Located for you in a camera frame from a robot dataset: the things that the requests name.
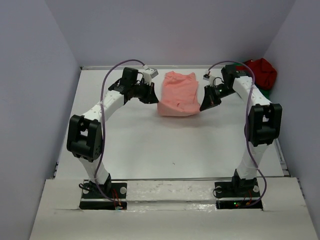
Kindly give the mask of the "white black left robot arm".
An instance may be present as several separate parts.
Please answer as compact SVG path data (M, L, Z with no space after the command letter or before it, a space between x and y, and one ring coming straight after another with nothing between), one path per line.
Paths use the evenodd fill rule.
M122 76L107 91L102 91L100 101L82 115L74 114L69 120L66 148L83 165L88 182L79 186L94 192L101 198L109 198L112 178L104 167L106 121L132 98L144 104L159 102L153 79L155 68L143 66L143 70L125 67Z

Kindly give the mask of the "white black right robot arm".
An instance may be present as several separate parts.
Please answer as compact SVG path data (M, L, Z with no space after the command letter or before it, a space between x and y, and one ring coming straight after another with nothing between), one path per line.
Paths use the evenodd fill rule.
M238 94L245 107L245 151L240 164L235 169L231 181L215 183L213 195L217 199L256 198L264 196L260 192L257 176L262 176L260 163L268 147L280 135L283 108L279 103L272 103L256 86L256 76L247 65L227 61L221 69L220 84L217 77L208 69L203 79L208 81L204 87L204 97L200 111L205 111L221 104L222 99Z

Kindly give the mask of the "pink t shirt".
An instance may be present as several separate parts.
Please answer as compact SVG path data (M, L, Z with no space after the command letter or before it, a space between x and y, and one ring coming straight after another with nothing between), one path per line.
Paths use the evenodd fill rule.
M199 114L198 87L199 82L194 72L167 72L162 82L157 113L162 117L188 117Z

